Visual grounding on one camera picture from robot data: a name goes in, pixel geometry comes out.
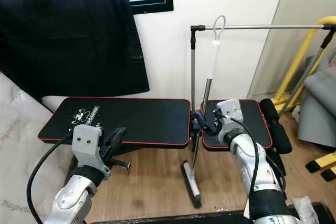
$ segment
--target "gray chair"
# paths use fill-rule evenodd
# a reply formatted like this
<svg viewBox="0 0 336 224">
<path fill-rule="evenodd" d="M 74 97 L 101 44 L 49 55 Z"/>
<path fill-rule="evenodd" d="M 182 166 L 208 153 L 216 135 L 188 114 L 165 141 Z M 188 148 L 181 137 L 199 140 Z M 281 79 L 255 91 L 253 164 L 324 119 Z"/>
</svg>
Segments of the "gray chair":
<svg viewBox="0 0 336 224">
<path fill-rule="evenodd" d="M 336 67 L 305 80 L 298 139 L 336 147 Z"/>
</svg>

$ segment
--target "black curtain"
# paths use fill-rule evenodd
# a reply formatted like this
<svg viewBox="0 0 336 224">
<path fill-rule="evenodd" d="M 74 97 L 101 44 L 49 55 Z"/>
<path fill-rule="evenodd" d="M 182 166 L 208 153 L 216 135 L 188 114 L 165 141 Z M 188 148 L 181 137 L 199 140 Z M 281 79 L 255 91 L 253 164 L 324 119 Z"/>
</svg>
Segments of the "black curtain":
<svg viewBox="0 0 336 224">
<path fill-rule="evenodd" d="M 149 90 L 129 0 L 0 0 L 0 71 L 38 99 Z"/>
</svg>

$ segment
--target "metal pole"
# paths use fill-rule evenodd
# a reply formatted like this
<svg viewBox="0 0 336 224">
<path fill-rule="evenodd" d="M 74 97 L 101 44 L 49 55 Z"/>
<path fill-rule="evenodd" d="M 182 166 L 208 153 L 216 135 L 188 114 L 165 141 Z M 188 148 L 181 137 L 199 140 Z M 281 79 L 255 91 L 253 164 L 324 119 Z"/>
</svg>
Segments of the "metal pole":
<svg viewBox="0 0 336 224">
<path fill-rule="evenodd" d="M 310 60 L 310 63 L 308 65 L 307 69 L 304 71 L 304 73 L 303 73 L 302 77 L 300 78 L 298 84 L 296 84 L 294 90 L 292 91 L 292 94 L 290 95 L 290 97 L 286 101 L 285 105 L 282 107 L 282 109 L 281 109 L 281 111 L 279 113 L 279 116 L 281 116 L 285 112 L 286 108 L 288 107 L 288 105 L 290 104 L 291 100 L 293 99 L 293 97 L 296 95 L 296 93 L 300 89 L 300 87 L 303 84 L 304 80 L 309 75 L 311 69 L 313 68 L 313 66 L 315 65 L 315 63 L 318 61 L 318 59 L 320 58 L 320 56 L 323 53 L 323 51 L 324 51 L 324 48 L 319 48 L 319 51 L 317 52 L 317 54 Z"/>
<path fill-rule="evenodd" d="M 222 26 L 216 26 L 216 29 L 221 29 Z M 320 29 L 324 28 L 324 25 L 235 25 L 225 26 L 225 30 L 235 29 Z M 213 26 L 205 26 L 205 30 L 212 30 Z"/>
<path fill-rule="evenodd" d="M 191 111 L 195 111 L 195 49 L 191 49 Z"/>
<path fill-rule="evenodd" d="M 204 96 L 203 96 L 203 106 L 202 106 L 202 114 L 205 114 L 206 110 L 206 105 L 208 103 L 209 99 L 209 93 L 210 93 L 210 88 L 211 88 L 211 82 L 212 79 L 206 79 L 206 85 L 205 85 L 205 91 L 204 91 Z M 197 139 L 196 139 L 196 145 L 195 145 L 195 153 L 194 153 L 194 159 L 193 159 L 193 168 L 192 168 L 192 174 L 195 172 L 195 166 L 196 166 L 196 158 L 197 158 L 197 152 L 198 152 L 198 145 L 199 145 L 199 139 L 201 138 L 201 134 L 197 134 Z"/>
</svg>

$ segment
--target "black handle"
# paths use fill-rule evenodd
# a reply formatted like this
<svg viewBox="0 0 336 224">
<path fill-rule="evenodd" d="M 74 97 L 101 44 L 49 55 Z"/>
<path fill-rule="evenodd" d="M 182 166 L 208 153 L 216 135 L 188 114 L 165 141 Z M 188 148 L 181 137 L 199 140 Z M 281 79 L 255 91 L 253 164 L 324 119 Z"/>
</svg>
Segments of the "black handle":
<svg viewBox="0 0 336 224">
<path fill-rule="evenodd" d="M 196 36 L 195 36 L 196 31 L 204 31 L 204 30 L 205 30 L 204 25 L 190 26 L 191 31 L 190 44 L 192 50 L 195 50 L 196 48 Z"/>
<path fill-rule="evenodd" d="M 125 136 L 126 133 L 126 128 L 125 127 L 120 127 L 116 128 L 109 136 L 107 139 L 106 145 L 111 148 L 110 155 L 113 156 L 114 153 L 116 153 L 121 146 L 121 140 Z"/>
<path fill-rule="evenodd" d="M 322 44 L 321 44 L 321 48 L 322 48 L 322 49 L 325 49 L 325 48 L 327 47 L 327 45 L 328 45 L 329 42 L 331 41 L 332 36 L 334 35 L 334 33 L 335 33 L 335 28 L 331 29 L 331 30 L 328 32 L 327 36 L 324 38 L 324 40 L 323 40 L 323 42 L 322 42 Z"/>
<path fill-rule="evenodd" d="M 128 170 L 131 168 L 131 163 L 111 158 L 111 166 L 117 166 L 119 168 Z"/>
<path fill-rule="evenodd" d="M 270 123 L 272 120 L 279 120 L 278 112 L 270 99 L 263 99 L 259 104 L 267 122 Z"/>
<path fill-rule="evenodd" d="M 292 146 L 289 142 L 288 136 L 281 124 L 270 124 L 269 131 L 278 153 L 287 154 L 292 151 Z"/>
</svg>

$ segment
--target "white fabric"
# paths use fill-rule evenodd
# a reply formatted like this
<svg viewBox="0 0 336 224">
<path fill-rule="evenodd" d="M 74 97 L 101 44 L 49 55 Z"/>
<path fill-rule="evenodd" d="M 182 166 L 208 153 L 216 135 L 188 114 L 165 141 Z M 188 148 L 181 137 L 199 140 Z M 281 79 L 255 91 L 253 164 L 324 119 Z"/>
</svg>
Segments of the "white fabric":
<svg viewBox="0 0 336 224">
<path fill-rule="evenodd" d="M 58 96 L 55 96 L 55 95 L 50 95 L 50 96 L 47 96 L 47 97 L 42 97 L 42 103 L 48 109 L 55 112 L 65 98 L 67 98 L 67 97 L 58 97 Z"/>
<path fill-rule="evenodd" d="M 37 134 L 52 116 L 45 107 L 0 73 L 0 222 L 36 223 L 26 200 L 28 178 L 39 159 L 51 148 Z M 72 158 L 62 145 L 44 162 L 33 182 L 32 198 L 42 220 L 63 186 Z"/>
</svg>

